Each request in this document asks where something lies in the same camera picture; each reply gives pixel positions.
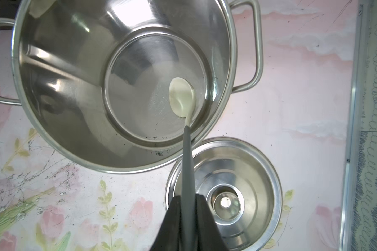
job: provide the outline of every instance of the spoon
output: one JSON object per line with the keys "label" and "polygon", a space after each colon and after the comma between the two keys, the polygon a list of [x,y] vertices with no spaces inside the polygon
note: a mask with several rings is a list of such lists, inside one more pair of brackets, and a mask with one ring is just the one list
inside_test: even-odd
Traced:
{"label": "spoon", "polygon": [[169,102],[172,111],[185,119],[182,157],[182,248],[193,251],[195,246],[195,181],[191,152],[190,123],[196,105],[195,90],[183,78],[174,78],[169,86]]}

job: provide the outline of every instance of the countertop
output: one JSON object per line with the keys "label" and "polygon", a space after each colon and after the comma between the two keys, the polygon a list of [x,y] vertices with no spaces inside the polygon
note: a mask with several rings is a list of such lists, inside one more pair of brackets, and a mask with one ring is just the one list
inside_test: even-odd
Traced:
{"label": "countertop", "polygon": [[[274,165],[284,207],[264,248],[336,250],[357,1],[260,4],[261,81],[231,95],[208,137],[247,141]],[[236,10],[234,20],[242,84],[255,69],[251,9]],[[10,40],[0,31],[0,94],[16,97]],[[89,170],[53,150],[21,107],[0,104],[0,251],[149,250],[172,166],[131,175]]]}

